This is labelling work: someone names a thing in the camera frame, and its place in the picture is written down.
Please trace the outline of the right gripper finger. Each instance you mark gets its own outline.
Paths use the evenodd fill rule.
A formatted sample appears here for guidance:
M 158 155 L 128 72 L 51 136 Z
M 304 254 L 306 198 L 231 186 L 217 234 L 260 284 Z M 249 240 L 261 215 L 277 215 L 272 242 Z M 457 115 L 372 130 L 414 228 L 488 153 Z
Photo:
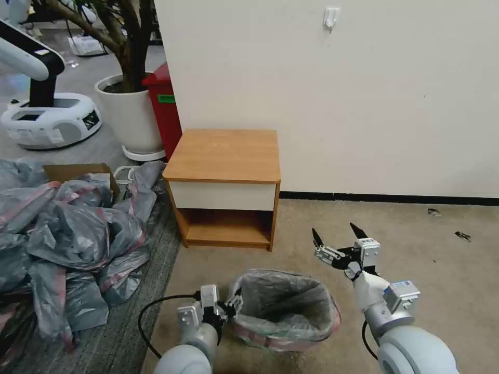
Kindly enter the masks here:
M 315 247 L 314 255 L 318 259 L 320 259 L 322 262 L 329 264 L 331 266 L 335 262 L 342 261 L 342 260 L 346 259 L 345 253 L 340 252 L 339 250 L 336 250 L 332 247 L 325 245 L 321 236 L 315 230 L 315 228 L 312 228 L 311 231 L 312 231 L 313 244 Z
M 353 224 L 352 222 L 349 223 L 355 237 L 356 237 L 356 240 L 354 242 L 354 245 L 352 247 L 352 251 L 362 251 L 362 249 L 364 248 L 365 244 L 366 244 L 366 239 L 367 239 L 367 234 L 361 229 L 359 228 L 358 226 L 356 226 L 355 224 Z

